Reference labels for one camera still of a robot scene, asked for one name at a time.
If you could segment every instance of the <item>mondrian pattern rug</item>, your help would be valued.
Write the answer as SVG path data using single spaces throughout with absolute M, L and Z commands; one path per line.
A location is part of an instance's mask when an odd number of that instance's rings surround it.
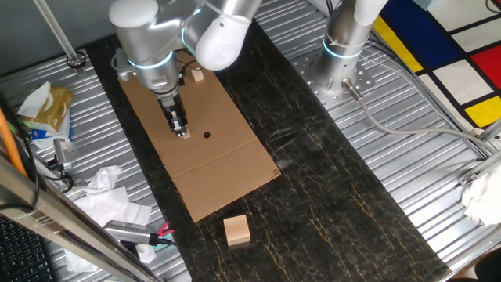
M 501 14 L 485 0 L 390 0 L 374 28 L 467 130 L 501 118 Z

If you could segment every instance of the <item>red square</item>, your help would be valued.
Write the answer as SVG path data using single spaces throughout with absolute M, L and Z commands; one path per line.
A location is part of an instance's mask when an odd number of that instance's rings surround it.
M 471 59 L 501 89 L 501 45 L 473 55 Z

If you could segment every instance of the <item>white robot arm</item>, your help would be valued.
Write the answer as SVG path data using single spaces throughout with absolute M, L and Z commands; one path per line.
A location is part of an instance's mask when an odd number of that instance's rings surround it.
M 343 1 L 327 24 L 322 52 L 310 66 L 311 83 L 336 96 L 344 91 L 345 78 L 356 80 L 359 55 L 386 2 Z M 260 4 L 261 0 L 170 0 L 159 6 L 156 0 L 117 0 L 110 21 L 123 47 L 116 55 L 119 77 L 137 75 L 158 98 L 171 130 L 185 135 L 174 51 L 187 48 L 210 71 L 229 67 L 240 54 Z
M 129 73 L 158 98 L 171 130 L 186 134 L 186 114 L 178 95 L 179 70 L 174 51 L 187 48 L 210 70 L 229 67 L 261 0 L 117 0 L 110 8 L 123 49 L 114 57 L 119 77 Z

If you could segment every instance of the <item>wooden block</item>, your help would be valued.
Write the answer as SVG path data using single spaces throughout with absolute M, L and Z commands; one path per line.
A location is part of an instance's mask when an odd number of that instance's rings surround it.
M 193 80 L 195 82 L 201 81 L 204 79 L 204 73 L 202 72 L 202 69 L 197 67 L 191 70 L 191 76 L 193 77 Z
M 245 243 L 251 240 L 251 232 L 247 224 L 245 215 L 235 216 L 229 219 L 224 219 L 226 239 L 228 246 Z

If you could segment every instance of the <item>cardboard sheet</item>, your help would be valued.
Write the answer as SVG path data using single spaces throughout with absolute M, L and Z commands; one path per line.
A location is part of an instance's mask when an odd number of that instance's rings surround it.
M 194 222 L 280 175 L 215 74 L 203 72 L 203 81 L 186 76 L 180 88 L 187 139 L 169 130 L 157 99 L 136 77 L 120 81 Z

